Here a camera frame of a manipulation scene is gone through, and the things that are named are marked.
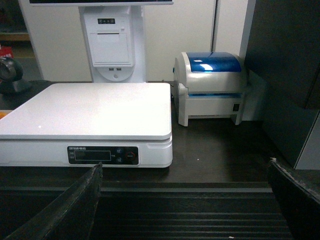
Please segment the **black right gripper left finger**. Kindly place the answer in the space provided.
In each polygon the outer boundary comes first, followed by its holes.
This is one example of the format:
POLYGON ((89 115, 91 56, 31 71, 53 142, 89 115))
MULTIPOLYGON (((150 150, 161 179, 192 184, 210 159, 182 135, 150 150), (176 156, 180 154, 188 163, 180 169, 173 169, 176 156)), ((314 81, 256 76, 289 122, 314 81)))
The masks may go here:
POLYGON ((101 196, 103 165, 87 171, 7 240, 88 240, 101 196))

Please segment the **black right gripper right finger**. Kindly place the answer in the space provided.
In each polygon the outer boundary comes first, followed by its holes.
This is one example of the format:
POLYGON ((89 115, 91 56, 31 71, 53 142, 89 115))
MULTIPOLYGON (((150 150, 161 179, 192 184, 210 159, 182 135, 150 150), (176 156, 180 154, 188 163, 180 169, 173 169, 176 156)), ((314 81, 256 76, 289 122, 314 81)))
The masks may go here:
POLYGON ((271 158, 267 179, 295 240, 320 238, 320 187, 271 158))

